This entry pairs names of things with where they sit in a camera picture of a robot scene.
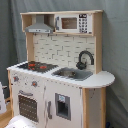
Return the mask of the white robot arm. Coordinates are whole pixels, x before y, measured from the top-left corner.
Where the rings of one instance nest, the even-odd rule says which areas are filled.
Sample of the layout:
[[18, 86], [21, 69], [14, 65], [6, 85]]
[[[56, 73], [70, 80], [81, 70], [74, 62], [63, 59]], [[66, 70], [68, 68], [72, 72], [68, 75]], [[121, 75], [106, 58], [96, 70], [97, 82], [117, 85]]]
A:
[[[6, 103], [4, 99], [3, 87], [0, 84], [0, 121], [6, 117]], [[0, 128], [36, 128], [36, 126], [23, 116], [13, 117], [6, 127]]]

